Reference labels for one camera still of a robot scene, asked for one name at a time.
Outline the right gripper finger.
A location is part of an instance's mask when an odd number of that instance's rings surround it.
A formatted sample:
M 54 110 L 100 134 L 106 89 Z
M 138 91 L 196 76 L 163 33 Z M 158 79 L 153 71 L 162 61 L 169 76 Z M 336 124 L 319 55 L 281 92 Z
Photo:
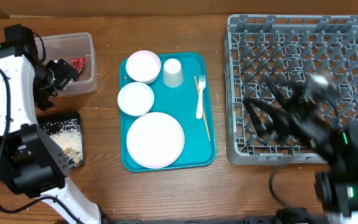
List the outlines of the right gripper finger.
M 276 82 L 272 80 L 267 80 L 265 84 L 281 106 L 292 105 L 291 98 L 285 98 L 285 96 L 278 89 L 278 86 L 286 86 L 287 84 L 282 84 L 280 82 Z
M 277 119 L 278 115 L 282 113 L 279 109 L 252 98 L 245 98 L 242 103 L 245 106 L 246 111 L 250 116 L 250 120 L 252 121 L 255 131 L 259 137 L 262 137 L 266 134 L 272 134 L 275 131 L 275 124 L 270 121 L 267 121 L 265 124 L 263 124 L 254 111 L 253 106 L 256 106 L 262 111 L 266 112 L 273 120 Z

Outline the red snack wrapper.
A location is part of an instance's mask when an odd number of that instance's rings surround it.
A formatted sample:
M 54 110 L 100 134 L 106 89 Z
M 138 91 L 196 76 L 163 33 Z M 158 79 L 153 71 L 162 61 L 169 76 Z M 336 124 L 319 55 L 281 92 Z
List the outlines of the red snack wrapper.
M 80 73 L 82 69 L 85 67 L 86 59 L 82 58 L 73 58 L 71 66 Z

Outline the white plastic fork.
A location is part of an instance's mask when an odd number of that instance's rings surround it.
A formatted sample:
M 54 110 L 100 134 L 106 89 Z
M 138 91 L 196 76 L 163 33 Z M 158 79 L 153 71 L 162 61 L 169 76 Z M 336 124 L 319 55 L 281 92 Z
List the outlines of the white plastic fork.
M 203 113 L 203 90 L 206 87 L 206 75 L 200 75 L 198 80 L 198 103 L 196 109 L 196 118 L 201 119 Z

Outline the wooden chopstick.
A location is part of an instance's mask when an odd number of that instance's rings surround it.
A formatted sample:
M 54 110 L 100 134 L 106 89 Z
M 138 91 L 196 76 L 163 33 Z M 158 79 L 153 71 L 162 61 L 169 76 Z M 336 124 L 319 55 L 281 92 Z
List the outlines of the wooden chopstick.
M 206 128 L 206 134 L 208 140 L 210 141 L 211 136 L 209 133 L 208 123 L 206 120 L 204 107 L 203 107 L 203 90 L 206 88 L 206 75 L 200 75 L 199 78 L 194 77 L 194 79 L 195 79 L 196 90 L 198 94 L 198 101 L 196 106 L 196 119 L 203 119 Z

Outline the white bowl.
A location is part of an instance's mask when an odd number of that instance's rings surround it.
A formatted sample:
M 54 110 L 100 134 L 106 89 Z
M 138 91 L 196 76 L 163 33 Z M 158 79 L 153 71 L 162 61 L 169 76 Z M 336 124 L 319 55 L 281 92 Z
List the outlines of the white bowl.
M 147 84 L 132 82 L 120 89 L 117 103 L 125 114 L 139 117 L 151 110 L 154 104 L 154 93 Z

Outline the pink bowl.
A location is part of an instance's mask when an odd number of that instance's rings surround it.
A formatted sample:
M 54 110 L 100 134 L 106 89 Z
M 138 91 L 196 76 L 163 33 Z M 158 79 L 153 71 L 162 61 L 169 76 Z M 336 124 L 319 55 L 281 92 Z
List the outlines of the pink bowl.
M 126 62 L 127 74 L 137 82 L 150 84 L 154 82 L 161 70 L 161 60 L 149 50 L 140 50 L 129 56 Z

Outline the white plastic cup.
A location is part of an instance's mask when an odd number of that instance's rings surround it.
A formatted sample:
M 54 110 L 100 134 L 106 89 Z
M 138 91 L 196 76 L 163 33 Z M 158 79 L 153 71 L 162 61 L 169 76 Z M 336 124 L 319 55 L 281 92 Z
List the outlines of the white plastic cup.
M 178 59 L 170 58 L 164 63 L 163 82 L 170 88 L 176 88 L 182 84 L 183 70 Z

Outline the white round plate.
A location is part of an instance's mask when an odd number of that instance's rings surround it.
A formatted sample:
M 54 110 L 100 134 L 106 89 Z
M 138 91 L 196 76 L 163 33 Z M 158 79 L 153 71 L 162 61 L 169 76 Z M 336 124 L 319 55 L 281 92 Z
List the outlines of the white round plate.
M 173 164 L 182 154 L 185 133 L 173 116 L 151 112 L 131 124 L 126 146 L 136 163 L 148 169 L 160 169 Z

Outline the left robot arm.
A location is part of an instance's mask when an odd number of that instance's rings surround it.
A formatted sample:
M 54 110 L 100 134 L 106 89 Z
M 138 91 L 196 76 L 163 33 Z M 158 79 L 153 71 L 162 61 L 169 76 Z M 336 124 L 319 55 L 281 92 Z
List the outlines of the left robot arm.
M 68 223 L 107 223 L 108 216 L 70 179 L 61 147 L 38 125 L 36 110 L 52 107 L 78 71 L 64 60 L 38 51 L 38 33 L 16 24 L 0 43 L 0 182 L 31 204 L 44 202 Z

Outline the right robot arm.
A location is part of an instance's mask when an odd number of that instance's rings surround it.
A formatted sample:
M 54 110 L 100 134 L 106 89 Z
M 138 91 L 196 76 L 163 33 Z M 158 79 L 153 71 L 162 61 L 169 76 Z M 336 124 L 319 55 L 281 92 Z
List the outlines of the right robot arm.
M 304 83 L 266 80 L 266 86 L 280 104 L 274 108 L 260 100 L 244 98 L 257 135 L 276 133 L 278 141 L 294 136 L 302 146 L 312 149 L 329 166 L 315 175 L 316 196 L 327 213 L 311 214 L 305 208 L 290 207 L 273 189 L 274 170 L 268 187 L 282 205 L 271 223 L 358 223 L 358 119 L 346 128 L 335 128 L 323 121 L 316 110 L 327 101 L 332 107 L 341 93 L 334 86 L 331 72 L 312 73 Z

